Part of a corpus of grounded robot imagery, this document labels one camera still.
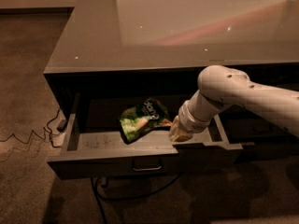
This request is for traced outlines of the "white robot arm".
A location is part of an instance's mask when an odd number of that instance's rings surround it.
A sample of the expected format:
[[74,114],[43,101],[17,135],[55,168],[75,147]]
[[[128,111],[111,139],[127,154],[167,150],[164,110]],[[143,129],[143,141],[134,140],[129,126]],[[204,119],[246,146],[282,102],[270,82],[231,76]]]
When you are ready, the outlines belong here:
[[210,65],[197,78],[198,90],[184,102],[170,128],[173,142],[201,133],[211,120],[231,105],[248,111],[299,136],[299,92],[255,83],[237,69]]

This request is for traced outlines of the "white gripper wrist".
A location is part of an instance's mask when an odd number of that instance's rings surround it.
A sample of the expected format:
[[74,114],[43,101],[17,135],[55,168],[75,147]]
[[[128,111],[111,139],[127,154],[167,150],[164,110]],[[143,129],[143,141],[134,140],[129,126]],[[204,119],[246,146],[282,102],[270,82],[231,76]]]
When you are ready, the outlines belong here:
[[175,117],[170,131],[169,139],[172,142],[185,142],[192,138],[192,133],[201,133],[209,126],[215,112],[209,106],[195,105],[186,101]]

